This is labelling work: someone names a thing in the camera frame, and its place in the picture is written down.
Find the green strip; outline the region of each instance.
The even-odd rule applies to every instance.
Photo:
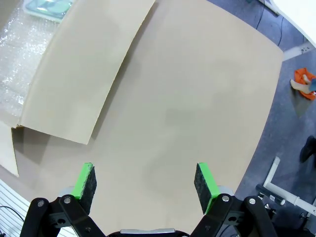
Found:
[[[211,204],[215,198],[217,198],[218,195],[220,195],[219,188],[215,182],[215,179],[211,173],[211,171],[208,168],[207,163],[199,163],[199,167],[201,169],[202,175],[205,179],[206,185],[211,193],[211,199],[209,200],[209,203],[207,205],[207,209],[205,214],[209,212],[209,209],[211,207]]]
[[[85,187],[85,183],[88,179],[88,176],[91,172],[93,168],[93,164],[92,163],[84,163],[80,176],[77,179],[76,185],[71,193],[71,195],[73,195],[77,200],[80,200],[82,197],[82,193]]]

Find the bubble wrap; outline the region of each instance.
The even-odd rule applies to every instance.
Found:
[[[0,32],[0,110],[20,117],[30,83],[58,23],[25,13],[20,4]]]

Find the orange cloth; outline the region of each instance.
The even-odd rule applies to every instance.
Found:
[[[301,68],[301,69],[298,69],[294,72],[294,80],[297,82],[297,83],[300,83],[300,84],[303,84],[303,85],[306,85],[305,81],[304,81],[304,78],[303,78],[303,75],[306,75],[308,80],[312,80],[312,79],[316,79],[316,76],[311,74],[310,72],[307,71],[306,68]],[[300,93],[305,96],[306,98],[310,99],[310,100],[315,100],[316,98],[316,93],[314,91],[312,91],[311,93],[309,94],[305,94],[303,92],[300,91]]]

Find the black shoe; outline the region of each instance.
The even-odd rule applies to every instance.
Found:
[[[300,162],[304,163],[314,153],[316,153],[316,139],[313,136],[309,136],[305,146],[301,149]]]

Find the cardboard flap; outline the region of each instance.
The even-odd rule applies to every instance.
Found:
[[[87,144],[154,0],[77,0],[34,76],[21,125]]]
[[[12,128],[0,121],[0,165],[19,177],[12,141]]]

